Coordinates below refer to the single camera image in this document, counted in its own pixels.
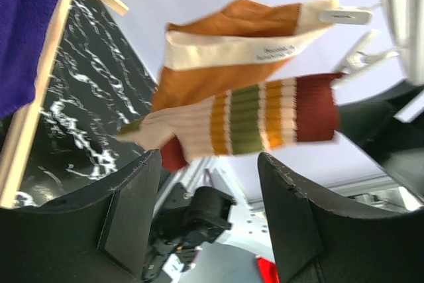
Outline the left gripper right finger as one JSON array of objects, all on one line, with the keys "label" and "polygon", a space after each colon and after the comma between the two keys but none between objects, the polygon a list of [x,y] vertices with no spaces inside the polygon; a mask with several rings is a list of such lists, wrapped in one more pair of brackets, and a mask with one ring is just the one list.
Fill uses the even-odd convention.
[{"label": "left gripper right finger", "polygon": [[257,163],[281,282],[423,281],[422,209],[359,203],[267,153]]}]

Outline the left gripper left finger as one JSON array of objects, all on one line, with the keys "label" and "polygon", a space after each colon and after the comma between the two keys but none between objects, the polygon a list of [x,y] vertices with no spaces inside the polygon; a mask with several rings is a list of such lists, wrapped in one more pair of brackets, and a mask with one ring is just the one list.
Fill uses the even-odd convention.
[{"label": "left gripper left finger", "polygon": [[156,150],[40,207],[1,210],[2,282],[140,282],[162,167]]}]

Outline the striped beige sock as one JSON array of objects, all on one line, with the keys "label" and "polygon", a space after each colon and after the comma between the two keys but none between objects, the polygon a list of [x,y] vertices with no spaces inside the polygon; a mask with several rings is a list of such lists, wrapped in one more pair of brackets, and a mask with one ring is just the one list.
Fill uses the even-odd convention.
[{"label": "striped beige sock", "polygon": [[339,127],[331,83],[342,73],[312,74],[228,90],[155,111],[115,138],[159,150],[169,171],[210,156],[238,156],[299,142],[330,141]]}]

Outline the white clip hanger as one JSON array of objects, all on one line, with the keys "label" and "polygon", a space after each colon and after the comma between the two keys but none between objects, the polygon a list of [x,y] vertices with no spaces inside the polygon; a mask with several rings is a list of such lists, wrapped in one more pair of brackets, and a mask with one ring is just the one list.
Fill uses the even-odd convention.
[{"label": "white clip hanger", "polygon": [[341,71],[344,78],[334,84],[340,103],[423,85],[423,0],[339,0],[318,18],[334,29],[279,76]]}]

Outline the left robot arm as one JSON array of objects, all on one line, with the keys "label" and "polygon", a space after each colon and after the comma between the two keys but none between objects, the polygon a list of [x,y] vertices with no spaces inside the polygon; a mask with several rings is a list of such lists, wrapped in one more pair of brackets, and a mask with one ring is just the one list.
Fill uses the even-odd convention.
[{"label": "left robot arm", "polygon": [[[179,246],[229,230],[235,200],[198,188],[153,213],[160,155],[149,152],[40,207],[1,210],[2,282],[149,282]],[[340,196],[258,157],[281,282],[422,282],[423,210],[399,213]]]}]

